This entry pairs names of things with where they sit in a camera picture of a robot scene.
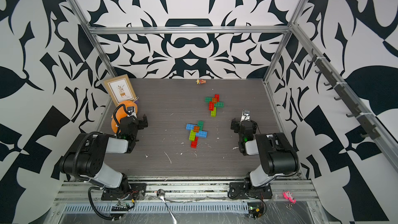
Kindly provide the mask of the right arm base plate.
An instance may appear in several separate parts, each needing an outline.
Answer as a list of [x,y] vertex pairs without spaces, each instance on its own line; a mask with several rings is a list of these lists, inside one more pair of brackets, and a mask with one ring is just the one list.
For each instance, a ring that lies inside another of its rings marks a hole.
[[269,200],[273,197],[270,185],[262,187],[247,188],[244,183],[229,183],[228,198],[230,199],[263,199]]

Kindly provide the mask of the blue lego brick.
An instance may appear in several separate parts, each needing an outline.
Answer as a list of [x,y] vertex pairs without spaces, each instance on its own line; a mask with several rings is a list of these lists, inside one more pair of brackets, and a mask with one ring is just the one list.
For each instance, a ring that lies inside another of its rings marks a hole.
[[195,127],[196,127],[196,125],[194,125],[194,124],[187,124],[186,130],[194,130]]
[[207,132],[206,131],[199,131],[196,133],[196,136],[199,138],[207,138]]

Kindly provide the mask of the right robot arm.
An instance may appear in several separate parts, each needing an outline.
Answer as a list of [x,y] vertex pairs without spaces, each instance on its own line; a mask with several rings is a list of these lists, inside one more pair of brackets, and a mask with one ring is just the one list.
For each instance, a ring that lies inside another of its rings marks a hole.
[[260,158],[260,165],[245,178],[246,190],[268,186],[278,177],[293,176],[300,167],[298,155],[284,133],[256,134],[257,127],[257,123],[246,116],[241,121],[231,121],[231,129],[239,136],[239,152]]

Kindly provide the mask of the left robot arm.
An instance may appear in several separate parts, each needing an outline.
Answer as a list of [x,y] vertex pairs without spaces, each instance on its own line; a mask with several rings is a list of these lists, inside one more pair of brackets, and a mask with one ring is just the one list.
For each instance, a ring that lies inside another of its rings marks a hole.
[[[108,166],[104,159],[106,154],[130,154],[137,139],[139,130],[148,127],[147,116],[137,117],[137,104],[123,101],[118,104],[112,116],[114,134],[100,131],[81,133],[60,159],[60,172],[76,180],[89,182],[90,206],[98,217],[115,222],[135,207],[135,202],[146,194],[145,183],[129,183],[128,176]],[[117,201],[106,215],[94,204],[93,191],[101,191],[103,201]]]

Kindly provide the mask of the lime lego brick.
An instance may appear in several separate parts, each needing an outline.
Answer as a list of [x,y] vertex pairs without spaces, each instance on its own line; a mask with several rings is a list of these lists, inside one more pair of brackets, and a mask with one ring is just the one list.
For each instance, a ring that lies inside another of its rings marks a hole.
[[216,108],[213,109],[213,110],[210,112],[210,115],[211,115],[212,117],[216,117],[216,116],[217,116],[217,109],[216,109]]
[[189,135],[189,140],[194,142],[196,139],[196,132],[194,132],[193,130],[190,131],[190,135]]

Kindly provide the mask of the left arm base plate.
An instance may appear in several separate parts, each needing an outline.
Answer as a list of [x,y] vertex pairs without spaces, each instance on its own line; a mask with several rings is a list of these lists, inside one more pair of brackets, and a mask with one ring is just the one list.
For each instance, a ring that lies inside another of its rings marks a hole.
[[101,196],[102,201],[116,201],[116,200],[142,200],[146,195],[147,184],[132,183],[129,186],[120,186],[119,188],[110,189],[105,188]]

